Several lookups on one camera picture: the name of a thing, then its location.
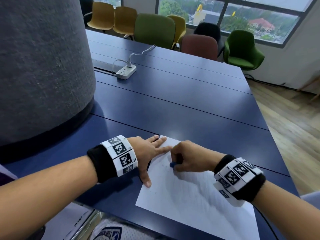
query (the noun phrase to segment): window pane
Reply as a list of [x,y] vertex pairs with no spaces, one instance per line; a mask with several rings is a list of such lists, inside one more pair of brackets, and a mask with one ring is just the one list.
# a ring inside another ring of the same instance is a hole
[[244,0],[252,3],[266,4],[279,8],[286,8],[304,12],[312,0]]
[[187,24],[198,25],[200,22],[217,24],[224,3],[216,0],[159,0],[160,15],[178,15]]
[[114,7],[121,6],[121,0],[94,0],[95,2],[109,3]]
[[229,3],[220,29],[232,32],[244,29],[256,39],[282,44],[298,21],[298,16]]

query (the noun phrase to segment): red chair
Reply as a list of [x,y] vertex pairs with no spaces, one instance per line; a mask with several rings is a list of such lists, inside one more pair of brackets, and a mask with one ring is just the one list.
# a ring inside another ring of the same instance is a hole
[[181,52],[210,60],[217,60],[218,44],[212,37],[189,34],[185,35],[181,41]]

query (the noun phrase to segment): window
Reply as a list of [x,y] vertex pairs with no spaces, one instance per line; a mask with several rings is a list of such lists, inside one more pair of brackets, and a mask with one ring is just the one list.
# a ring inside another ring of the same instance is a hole
[[200,22],[253,33],[257,43],[284,47],[316,0],[158,0],[158,14],[185,18],[188,28]]
[[109,3],[114,7],[121,6],[121,0],[94,0],[95,2]]

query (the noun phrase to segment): power socket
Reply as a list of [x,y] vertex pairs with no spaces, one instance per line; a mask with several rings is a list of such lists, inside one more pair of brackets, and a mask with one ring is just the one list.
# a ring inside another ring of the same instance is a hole
[[117,78],[127,80],[136,70],[137,70],[137,67],[135,65],[132,65],[132,67],[128,67],[126,65],[122,69],[120,69],[116,73],[116,75],[117,75]]

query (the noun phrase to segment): blue eraser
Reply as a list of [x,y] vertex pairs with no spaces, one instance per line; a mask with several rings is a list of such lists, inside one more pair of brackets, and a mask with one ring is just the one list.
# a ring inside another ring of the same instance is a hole
[[170,167],[172,167],[172,168],[174,168],[175,165],[177,165],[176,162],[171,162],[171,163],[170,163]]

